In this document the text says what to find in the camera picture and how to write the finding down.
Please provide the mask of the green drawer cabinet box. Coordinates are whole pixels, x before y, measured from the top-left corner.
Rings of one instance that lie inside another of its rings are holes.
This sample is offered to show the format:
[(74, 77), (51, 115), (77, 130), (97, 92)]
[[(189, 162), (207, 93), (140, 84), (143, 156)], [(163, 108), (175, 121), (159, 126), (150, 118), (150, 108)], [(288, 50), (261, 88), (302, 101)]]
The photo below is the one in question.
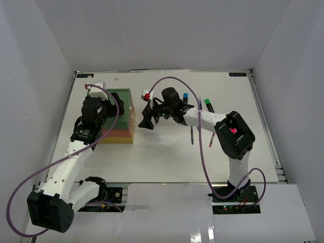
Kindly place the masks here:
[(135, 132), (135, 108), (130, 89), (108, 89), (110, 93), (116, 92), (124, 101), (124, 113), (119, 115), (113, 130), (104, 137), (102, 144), (133, 144)]

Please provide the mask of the green cap black highlighter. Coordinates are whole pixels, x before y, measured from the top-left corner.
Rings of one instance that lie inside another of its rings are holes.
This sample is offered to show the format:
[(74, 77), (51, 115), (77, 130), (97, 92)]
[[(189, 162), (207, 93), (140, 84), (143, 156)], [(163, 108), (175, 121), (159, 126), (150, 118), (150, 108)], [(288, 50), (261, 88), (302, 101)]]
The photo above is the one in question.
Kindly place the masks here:
[(214, 111), (214, 108), (213, 108), (213, 106), (212, 106), (212, 104), (211, 104), (211, 102), (210, 102), (209, 99), (205, 99), (205, 105), (206, 105), (207, 110), (208, 110), (209, 112), (212, 112), (212, 113), (215, 112), (215, 111)]

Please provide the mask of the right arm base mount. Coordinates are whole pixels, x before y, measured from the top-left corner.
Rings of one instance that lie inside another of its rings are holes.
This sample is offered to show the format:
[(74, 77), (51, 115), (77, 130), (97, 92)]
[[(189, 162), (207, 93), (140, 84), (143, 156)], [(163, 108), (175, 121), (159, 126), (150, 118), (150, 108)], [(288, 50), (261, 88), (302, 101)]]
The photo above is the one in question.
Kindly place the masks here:
[(214, 215), (260, 214), (260, 205), (252, 206), (258, 199), (255, 186), (250, 186), (241, 196), (233, 195), (227, 199), (220, 199), (212, 193), (212, 209)]

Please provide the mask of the pink cap black highlighter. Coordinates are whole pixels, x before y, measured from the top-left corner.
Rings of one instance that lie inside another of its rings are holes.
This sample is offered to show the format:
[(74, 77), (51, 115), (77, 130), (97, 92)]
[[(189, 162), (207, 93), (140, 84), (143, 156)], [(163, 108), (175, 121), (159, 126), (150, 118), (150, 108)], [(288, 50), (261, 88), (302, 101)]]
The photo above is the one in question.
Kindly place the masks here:
[(237, 128), (230, 128), (230, 131), (232, 134), (236, 134), (237, 133)]

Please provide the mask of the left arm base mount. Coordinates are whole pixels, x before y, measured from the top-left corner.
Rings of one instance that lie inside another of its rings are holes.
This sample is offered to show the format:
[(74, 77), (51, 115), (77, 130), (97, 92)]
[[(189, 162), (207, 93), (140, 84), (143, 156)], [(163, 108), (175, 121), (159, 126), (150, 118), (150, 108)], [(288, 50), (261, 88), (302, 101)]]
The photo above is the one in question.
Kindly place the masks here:
[(79, 210), (79, 212), (91, 212), (91, 213), (121, 213), (126, 207), (126, 202), (128, 198), (128, 189), (123, 187), (108, 187), (106, 198), (104, 201), (108, 201), (117, 205), (120, 209), (117, 209), (112, 204), (93, 204), (84, 206)]

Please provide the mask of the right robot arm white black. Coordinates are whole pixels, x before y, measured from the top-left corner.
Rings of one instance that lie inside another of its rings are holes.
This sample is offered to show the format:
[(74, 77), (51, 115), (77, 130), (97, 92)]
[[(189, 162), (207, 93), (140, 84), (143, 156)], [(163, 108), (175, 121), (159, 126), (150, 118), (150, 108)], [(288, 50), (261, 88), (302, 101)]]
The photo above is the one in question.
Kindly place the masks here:
[(139, 127), (152, 130), (161, 117), (171, 117), (178, 124), (215, 133), (223, 152), (229, 158), (229, 192), (221, 196), (213, 191), (213, 195), (222, 200), (231, 198), (235, 202), (242, 201), (251, 184), (248, 162), (255, 135), (241, 115), (236, 111), (217, 114), (186, 104), (173, 87), (164, 89), (161, 94), (163, 99), (159, 100), (152, 91), (143, 91), (141, 98), (147, 105), (142, 111), (143, 120)]

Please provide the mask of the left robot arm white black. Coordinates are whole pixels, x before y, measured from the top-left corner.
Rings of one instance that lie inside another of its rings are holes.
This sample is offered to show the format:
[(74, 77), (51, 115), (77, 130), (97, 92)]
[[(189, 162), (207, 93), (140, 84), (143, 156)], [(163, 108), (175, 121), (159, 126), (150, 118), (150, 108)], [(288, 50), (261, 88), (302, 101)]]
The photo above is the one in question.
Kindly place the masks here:
[(66, 156), (39, 192), (31, 192), (27, 198), (33, 225), (65, 233), (72, 224), (74, 213), (89, 202), (105, 201), (105, 180), (88, 177), (75, 190), (72, 186), (87, 158), (95, 149), (94, 142), (102, 137), (105, 121), (123, 115), (124, 102), (116, 92), (112, 93), (116, 104), (108, 98), (87, 95), (83, 101), (82, 115), (74, 124)]

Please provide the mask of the blue cap black highlighter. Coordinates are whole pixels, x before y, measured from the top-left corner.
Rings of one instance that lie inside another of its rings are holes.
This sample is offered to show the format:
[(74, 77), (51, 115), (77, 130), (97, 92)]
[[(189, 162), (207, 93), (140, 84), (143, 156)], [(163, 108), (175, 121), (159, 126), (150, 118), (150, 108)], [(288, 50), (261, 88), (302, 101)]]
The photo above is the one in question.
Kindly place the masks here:
[(182, 99), (182, 101), (183, 101), (183, 104), (188, 104), (188, 93), (184, 93), (183, 94), (183, 99)]

